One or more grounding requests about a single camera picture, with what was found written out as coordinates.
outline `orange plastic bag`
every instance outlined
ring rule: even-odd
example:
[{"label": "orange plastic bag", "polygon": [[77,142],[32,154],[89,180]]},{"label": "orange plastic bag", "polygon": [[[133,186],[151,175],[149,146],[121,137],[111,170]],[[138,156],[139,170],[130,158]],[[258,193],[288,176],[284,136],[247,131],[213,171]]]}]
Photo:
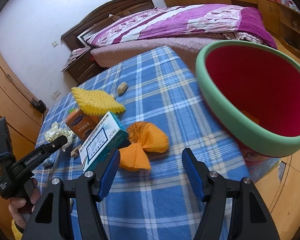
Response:
[{"label": "orange plastic bag", "polygon": [[135,122],[128,129],[131,145],[120,149],[120,167],[128,171],[150,170],[147,152],[163,153],[169,147],[167,135],[150,122]]}]

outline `green bucket rim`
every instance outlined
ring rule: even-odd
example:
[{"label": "green bucket rim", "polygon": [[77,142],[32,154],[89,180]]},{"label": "green bucket rim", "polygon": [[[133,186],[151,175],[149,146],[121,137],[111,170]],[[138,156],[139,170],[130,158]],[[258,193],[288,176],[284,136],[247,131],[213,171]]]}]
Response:
[{"label": "green bucket rim", "polygon": [[223,125],[242,143],[270,157],[284,157],[300,149],[300,135],[286,137],[272,133],[246,117],[214,84],[205,66],[207,56],[224,46],[248,46],[273,53],[293,65],[300,73],[300,65],[284,53],[249,41],[216,41],[204,47],[196,59],[196,76],[205,101]]}]

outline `blue gripper pad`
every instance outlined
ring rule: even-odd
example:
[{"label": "blue gripper pad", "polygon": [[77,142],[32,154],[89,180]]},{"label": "blue gripper pad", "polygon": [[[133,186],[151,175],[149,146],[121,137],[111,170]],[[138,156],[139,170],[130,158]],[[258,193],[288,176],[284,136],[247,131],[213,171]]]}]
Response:
[{"label": "blue gripper pad", "polygon": [[115,174],[117,173],[117,170],[119,168],[119,164],[120,152],[119,150],[116,150],[100,180],[100,190],[98,193],[100,201],[102,201],[103,198],[105,198],[109,194]]},{"label": "blue gripper pad", "polygon": [[195,196],[199,198],[201,201],[203,201],[204,199],[203,182],[194,165],[194,162],[197,162],[197,159],[193,155],[192,151],[189,148],[185,148],[182,151],[183,167],[185,168],[186,174],[188,176],[189,182],[191,184]]}]

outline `brown medicine box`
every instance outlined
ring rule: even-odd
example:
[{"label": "brown medicine box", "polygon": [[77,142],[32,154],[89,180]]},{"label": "brown medicine box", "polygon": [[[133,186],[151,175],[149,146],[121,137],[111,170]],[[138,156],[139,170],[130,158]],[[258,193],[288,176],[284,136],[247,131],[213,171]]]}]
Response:
[{"label": "brown medicine box", "polygon": [[80,108],[72,111],[66,118],[66,125],[82,140],[85,141],[89,134],[99,123],[100,118],[87,115]]}]

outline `trash can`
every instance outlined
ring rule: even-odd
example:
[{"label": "trash can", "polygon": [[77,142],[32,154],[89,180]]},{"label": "trash can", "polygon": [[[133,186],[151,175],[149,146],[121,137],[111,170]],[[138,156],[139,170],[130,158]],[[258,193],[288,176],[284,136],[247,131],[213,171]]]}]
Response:
[{"label": "trash can", "polygon": [[244,157],[285,157],[300,149],[300,65],[293,59],[252,42],[218,41],[198,54],[196,76]]}]

